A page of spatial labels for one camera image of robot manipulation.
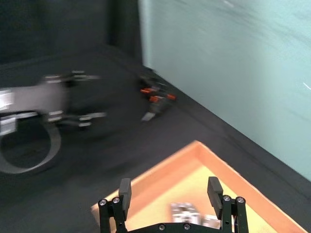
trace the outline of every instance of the black backdrop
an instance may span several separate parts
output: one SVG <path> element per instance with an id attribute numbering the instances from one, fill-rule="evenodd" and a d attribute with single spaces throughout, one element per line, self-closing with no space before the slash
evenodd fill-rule
<path id="1" fill-rule="evenodd" d="M 100 44 L 140 59 L 137 0 L 0 0 L 0 64 Z"/>

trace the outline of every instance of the wooden tray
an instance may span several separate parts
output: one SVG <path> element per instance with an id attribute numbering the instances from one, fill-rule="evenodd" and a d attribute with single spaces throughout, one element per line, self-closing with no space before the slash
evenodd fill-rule
<path id="1" fill-rule="evenodd" d="M 126 221 L 129 231 L 171 222 L 170 204 L 190 202 L 201 215 L 215 215 L 207 196 L 207 180 L 217 176 L 224 194 L 246 199 L 251 233 L 307 233 L 239 173 L 204 144 L 194 141 L 132 181 L 132 200 Z M 118 191 L 106 199 L 118 196 Z M 97 204 L 91 211 L 99 223 Z"/>

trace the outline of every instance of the screw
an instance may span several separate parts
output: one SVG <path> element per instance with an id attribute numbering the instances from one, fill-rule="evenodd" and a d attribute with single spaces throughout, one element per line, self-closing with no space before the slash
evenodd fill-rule
<path id="1" fill-rule="evenodd" d="M 160 231 L 165 230 L 165 225 L 164 225 L 164 224 L 160 224 L 160 225 L 159 225 L 159 230 L 160 230 Z"/>
<path id="2" fill-rule="evenodd" d="M 225 200 L 225 201 L 229 201 L 229 200 L 230 200 L 230 197 L 229 197 L 229 196 L 224 196 L 224 200 Z"/>
<path id="3" fill-rule="evenodd" d="M 244 202 L 244 198 L 238 197 L 238 198 L 237 198 L 237 201 L 238 201 L 239 203 L 243 203 L 243 202 Z"/>
<path id="4" fill-rule="evenodd" d="M 191 226 L 190 226 L 189 223 L 185 223 L 185 224 L 184 224 L 184 229 L 185 229 L 185 230 L 190 230 L 190 228 L 191 228 Z"/>
<path id="5" fill-rule="evenodd" d="M 105 199 L 102 199 L 102 200 L 99 202 L 100 205 L 106 205 L 106 203 L 107 203 L 107 201 L 106 201 Z"/>
<path id="6" fill-rule="evenodd" d="M 113 203 L 118 203 L 120 201 L 120 198 L 114 198 Z"/>

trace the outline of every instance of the white wall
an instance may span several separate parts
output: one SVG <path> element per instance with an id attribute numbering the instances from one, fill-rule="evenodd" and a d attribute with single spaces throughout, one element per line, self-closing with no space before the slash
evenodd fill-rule
<path id="1" fill-rule="evenodd" d="M 311 180 L 311 1 L 140 6 L 145 65 Z"/>

